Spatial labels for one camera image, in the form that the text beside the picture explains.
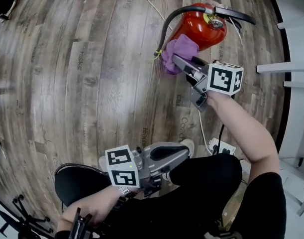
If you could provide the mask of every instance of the power strip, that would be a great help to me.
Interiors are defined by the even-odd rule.
[[[213,151],[215,145],[218,146],[218,139],[217,138],[213,138],[212,140],[209,141],[209,146],[208,148]],[[222,153],[224,151],[230,151],[230,155],[233,155],[235,154],[235,150],[236,150],[236,147],[224,142],[224,141],[220,141],[220,147],[219,147],[219,152]]]

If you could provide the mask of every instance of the forearm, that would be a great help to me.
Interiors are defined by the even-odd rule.
[[[96,226],[98,223],[101,223],[105,220],[114,205],[117,203],[120,196],[121,192],[118,188],[114,186],[108,186],[107,188],[93,195],[74,202],[62,214],[58,222],[58,231],[69,230],[69,227],[72,226],[72,223],[74,221],[78,207],[81,208],[81,216],[84,217],[87,214],[92,215],[90,225]]]
[[[251,163],[269,156],[277,157],[276,146],[269,132],[235,100],[214,94],[209,104]]]

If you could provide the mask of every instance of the fire extinguisher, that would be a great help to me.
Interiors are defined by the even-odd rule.
[[[234,23],[238,31],[241,30],[241,25],[236,19],[246,21],[253,25],[256,24],[256,20],[253,17],[235,10],[204,3],[185,6],[173,11],[165,20],[161,40],[155,56],[159,54],[163,47],[166,31],[170,22],[182,13],[182,18],[173,29],[169,40],[178,39],[181,34],[185,34],[193,42],[198,44],[200,51],[220,43],[225,38],[227,34],[226,21]]]

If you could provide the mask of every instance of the purple cloth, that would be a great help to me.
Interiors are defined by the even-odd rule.
[[[198,56],[199,46],[190,40],[186,35],[181,34],[177,40],[172,40],[166,45],[162,52],[163,64],[168,74],[179,74],[181,70],[173,63],[173,54],[191,60],[193,56]]]

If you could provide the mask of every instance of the wooden floor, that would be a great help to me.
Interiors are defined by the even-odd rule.
[[[207,0],[152,0],[166,17]],[[201,53],[245,68],[236,100],[273,137],[283,105],[284,75],[258,75],[256,66],[283,62],[270,0],[214,0],[257,20],[242,23],[243,46],[229,26],[226,39]],[[0,199],[24,194],[36,216],[61,213],[54,171],[63,163],[98,166],[104,150],[191,138],[206,155],[198,111],[184,75],[151,62],[163,21],[146,0],[20,0],[0,23]],[[202,114],[207,141],[221,123]],[[228,130],[223,140],[235,144]],[[238,148],[238,157],[243,154]]]

